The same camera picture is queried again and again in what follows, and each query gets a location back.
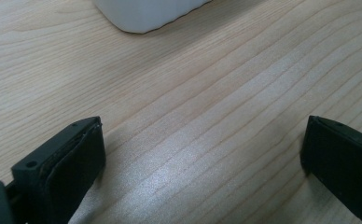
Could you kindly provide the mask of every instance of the white container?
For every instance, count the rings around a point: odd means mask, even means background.
[[[174,21],[211,0],[94,0],[119,29],[146,33]]]

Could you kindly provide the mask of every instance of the light wood surface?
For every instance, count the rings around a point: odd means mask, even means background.
[[[145,35],[91,0],[0,0],[0,180],[104,124],[71,223],[360,223],[299,165],[311,114],[362,132],[362,0],[215,0]]]

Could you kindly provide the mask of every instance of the black object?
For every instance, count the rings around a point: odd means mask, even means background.
[[[362,133],[310,116],[300,161],[362,220]]]
[[[67,223],[105,166],[99,117],[75,122],[12,167],[0,182],[0,223]]]

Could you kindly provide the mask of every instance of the small hole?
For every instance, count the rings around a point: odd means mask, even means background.
[[[29,162],[27,162],[26,166],[27,166],[28,168],[33,168],[33,167],[35,167],[37,164],[38,164],[38,163],[37,163],[36,161],[29,161]]]

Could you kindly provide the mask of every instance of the wooden table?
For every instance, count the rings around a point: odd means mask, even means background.
[[[360,223],[300,167],[311,114],[362,132],[362,0],[214,0],[145,35],[91,0],[0,1],[0,180],[104,124],[72,223]]]

